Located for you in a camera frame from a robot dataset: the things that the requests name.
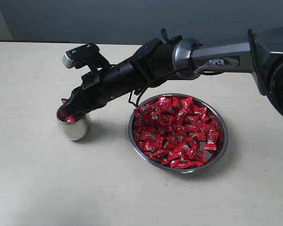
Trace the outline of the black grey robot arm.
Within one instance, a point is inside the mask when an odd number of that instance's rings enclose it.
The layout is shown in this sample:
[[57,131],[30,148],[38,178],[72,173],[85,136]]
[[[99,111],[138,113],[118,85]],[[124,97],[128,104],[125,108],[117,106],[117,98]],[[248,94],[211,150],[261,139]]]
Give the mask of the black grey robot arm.
[[194,80],[201,75],[251,73],[260,94],[283,116],[283,26],[245,37],[202,44],[182,36],[168,38],[161,30],[128,59],[112,65],[93,43],[67,51],[66,68],[89,67],[62,105],[62,112],[89,113],[125,94],[141,97],[148,88],[168,80]]

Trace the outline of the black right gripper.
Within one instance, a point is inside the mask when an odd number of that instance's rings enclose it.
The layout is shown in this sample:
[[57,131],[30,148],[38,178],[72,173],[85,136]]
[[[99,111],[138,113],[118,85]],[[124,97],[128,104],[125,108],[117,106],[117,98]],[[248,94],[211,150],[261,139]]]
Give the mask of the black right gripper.
[[133,68],[110,68],[97,74],[87,73],[81,79],[74,97],[62,104],[66,116],[102,108],[137,88],[137,72]]

